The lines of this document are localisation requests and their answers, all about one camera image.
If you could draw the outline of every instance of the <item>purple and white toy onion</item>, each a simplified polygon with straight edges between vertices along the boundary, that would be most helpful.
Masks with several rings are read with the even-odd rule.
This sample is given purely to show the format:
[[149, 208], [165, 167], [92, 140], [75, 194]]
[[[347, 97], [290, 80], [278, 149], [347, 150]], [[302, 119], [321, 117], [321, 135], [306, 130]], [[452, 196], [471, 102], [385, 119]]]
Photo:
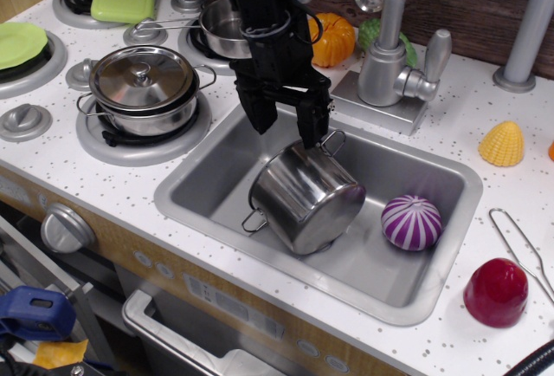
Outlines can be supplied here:
[[381, 215], [384, 235], [404, 250], [424, 250], [442, 233], [441, 214], [426, 198], [404, 195], [393, 198]]

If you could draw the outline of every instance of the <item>stainless steel sink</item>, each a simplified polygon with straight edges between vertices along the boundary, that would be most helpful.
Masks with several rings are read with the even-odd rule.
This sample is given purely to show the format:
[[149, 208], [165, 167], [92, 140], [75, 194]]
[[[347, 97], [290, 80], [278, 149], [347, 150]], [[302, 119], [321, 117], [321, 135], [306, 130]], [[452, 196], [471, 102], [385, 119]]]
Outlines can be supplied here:
[[[248, 235], [248, 191], [259, 170], [298, 139], [296, 116], [284, 107], [259, 135], [236, 108], [158, 187], [166, 216], [218, 239], [307, 285], [394, 325], [414, 325], [432, 312], [482, 193], [478, 175], [458, 162], [332, 121], [346, 133], [337, 161], [365, 185], [364, 206], [325, 251], [298, 256], [270, 228]], [[392, 198], [416, 194], [436, 205], [444, 231], [422, 252], [384, 237], [381, 212]]]

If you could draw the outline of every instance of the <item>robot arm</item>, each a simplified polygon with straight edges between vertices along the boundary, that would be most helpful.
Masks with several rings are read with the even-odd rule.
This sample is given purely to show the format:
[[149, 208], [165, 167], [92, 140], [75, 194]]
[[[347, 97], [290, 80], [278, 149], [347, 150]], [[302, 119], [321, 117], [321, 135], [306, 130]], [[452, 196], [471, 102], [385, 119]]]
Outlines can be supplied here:
[[233, 60], [241, 104], [259, 134], [277, 119], [276, 102], [296, 108], [305, 148], [327, 134], [331, 81], [312, 67], [306, 14], [297, 0], [230, 0], [241, 14], [251, 59]]

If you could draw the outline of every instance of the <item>small saucepan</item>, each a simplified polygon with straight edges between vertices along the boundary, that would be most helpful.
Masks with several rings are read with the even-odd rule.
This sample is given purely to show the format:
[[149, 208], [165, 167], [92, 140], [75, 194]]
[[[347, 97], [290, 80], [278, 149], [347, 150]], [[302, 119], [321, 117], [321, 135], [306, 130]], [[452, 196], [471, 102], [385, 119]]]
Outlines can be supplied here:
[[198, 23], [189, 22], [185, 25], [164, 26], [165, 23], [180, 22], [182, 18], [163, 21], [152, 21], [146, 18], [136, 24], [133, 31], [160, 31], [161, 29], [199, 28], [203, 33], [203, 41], [221, 57], [229, 59], [250, 58], [248, 41], [242, 36], [241, 14], [233, 10], [229, 0], [205, 0]]
[[[334, 133], [344, 135], [342, 131]], [[325, 148], [325, 142], [322, 147], [305, 149], [302, 141], [277, 153], [250, 187], [248, 202], [252, 212], [242, 222], [242, 228], [252, 233], [269, 226], [298, 255], [309, 255], [332, 243], [347, 229], [365, 201], [365, 187], [333, 155]], [[247, 223], [251, 224], [249, 219], [256, 212], [264, 222], [251, 229]]]
[[248, 41], [241, 32], [241, 14], [231, 8], [229, 0], [206, 0], [198, 18], [211, 49], [222, 57], [250, 58]]
[[[120, 49], [99, 60], [89, 77], [91, 93], [77, 100], [87, 117], [105, 116], [121, 132], [155, 136], [177, 130], [193, 116], [198, 74], [179, 53], [158, 46]], [[93, 95], [102, 112], [87, 113], [83, 98]]]

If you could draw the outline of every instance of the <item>yellow cloth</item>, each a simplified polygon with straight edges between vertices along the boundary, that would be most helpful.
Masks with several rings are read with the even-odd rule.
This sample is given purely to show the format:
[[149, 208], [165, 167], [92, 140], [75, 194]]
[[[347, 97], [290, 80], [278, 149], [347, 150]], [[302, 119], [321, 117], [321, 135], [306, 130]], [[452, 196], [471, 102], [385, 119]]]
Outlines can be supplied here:
[[54, 369], [79, 363], [85, 357], [87, 344], [88, 340], [79, 343], [44, 341], [36, 350], [33, 364], [45, 369]]

